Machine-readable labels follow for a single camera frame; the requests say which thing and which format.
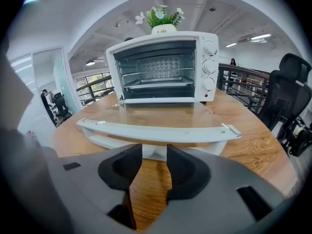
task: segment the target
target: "blue flower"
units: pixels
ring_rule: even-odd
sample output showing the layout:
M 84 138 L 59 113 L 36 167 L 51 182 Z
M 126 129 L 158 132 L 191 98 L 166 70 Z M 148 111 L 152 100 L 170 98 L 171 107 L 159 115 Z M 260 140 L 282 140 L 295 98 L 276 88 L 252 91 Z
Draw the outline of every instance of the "blue flower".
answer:
M 165 14 L 162 11 L 158 11 L 158 12 L 155 13 L 155 16 L 158 19 L 163 19 L 165 17 Z

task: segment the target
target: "artificial flower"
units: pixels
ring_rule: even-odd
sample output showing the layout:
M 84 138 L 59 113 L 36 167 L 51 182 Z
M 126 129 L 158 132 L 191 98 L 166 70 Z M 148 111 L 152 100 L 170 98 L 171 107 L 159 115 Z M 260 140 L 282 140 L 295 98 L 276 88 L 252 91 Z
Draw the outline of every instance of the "artificial flower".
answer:
M 158 19 L 163 19 L 165 17 L 165 14 L 162 11 L 158 11 L 158 12 L 155 13 L 155 16 Z
M 176 11 L 180 14 L 180 15 L 183 15 L 184 12 L 181 10 L 181 8 L 177 8 Z
M 145 20 L 145 16 L 143 14 L 143 12 L 141 12 L 140 16 L 136 16 L 136 24 L 142 24 L 143 21 Z

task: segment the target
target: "wood grain surface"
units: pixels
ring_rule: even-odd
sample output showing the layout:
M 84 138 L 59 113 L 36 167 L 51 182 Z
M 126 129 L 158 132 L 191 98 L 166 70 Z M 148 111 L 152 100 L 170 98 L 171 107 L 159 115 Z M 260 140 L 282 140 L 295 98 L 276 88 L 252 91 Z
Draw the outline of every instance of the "wood grain surface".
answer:
M 92 118 L 96 113 L 117 104 L 115 93 L 87 106 L 60 125 L 53 135 L 52 145 L 59 157 L 105 151 L 84 136 L 76 122 Z M 214 101 L 206 107 L 227 124 L 242 133 L 242 138 L 228 141 L 221 156 L 236 160 L 262 176 L 287 195 L 297 182 L 297 175 L 286 153 L 269 129 L 246 107 L 231 96 L 217 90 Z M 165 162 L 143 159 L 131 187 L 130 195 L 137 230 L 146 230 L 166 207 L 166 194 L 171 189 L 171 177 Z

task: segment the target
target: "chair armrest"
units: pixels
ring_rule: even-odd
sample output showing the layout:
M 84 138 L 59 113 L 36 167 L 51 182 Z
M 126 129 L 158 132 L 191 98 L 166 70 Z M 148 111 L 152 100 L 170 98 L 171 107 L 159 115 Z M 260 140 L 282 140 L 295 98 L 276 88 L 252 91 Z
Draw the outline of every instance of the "chair armrest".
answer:
M 248 95 L 248 99 L 249 99 L 249 105 L 248 105 L 248 109 L 251 110 L 252 109 L 252 105 L 253 104 L 257 104 L 258 102 L 255 100 L 255 98 L 251 95 Z

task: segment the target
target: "person sitting at desk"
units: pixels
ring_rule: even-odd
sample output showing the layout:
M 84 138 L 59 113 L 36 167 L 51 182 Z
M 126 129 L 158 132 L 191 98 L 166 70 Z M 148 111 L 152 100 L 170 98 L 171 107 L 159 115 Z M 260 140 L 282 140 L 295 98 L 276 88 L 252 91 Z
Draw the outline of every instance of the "person sitting at desk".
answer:
M 52 106 L 48 104 L 48 101 L 47 101 L 47 98 L 46 98 L 46 96 L 49 95 L 50 93 L 51 93 L 51 91 L 48 92 L 46 89 L 43 89 L 43 91 L 42 91 L 40 96 L 41 96 L 43 105 L 45 107 L 45 110 L 47 111 L 47 113 L 48 113 L 50 119 L 52 120 L 53 124 L 56 126 L 57 123 L 55 122 L 53 113 L 51 112 L 51 109 L 50 109 L 50 107 L 52 107 Z

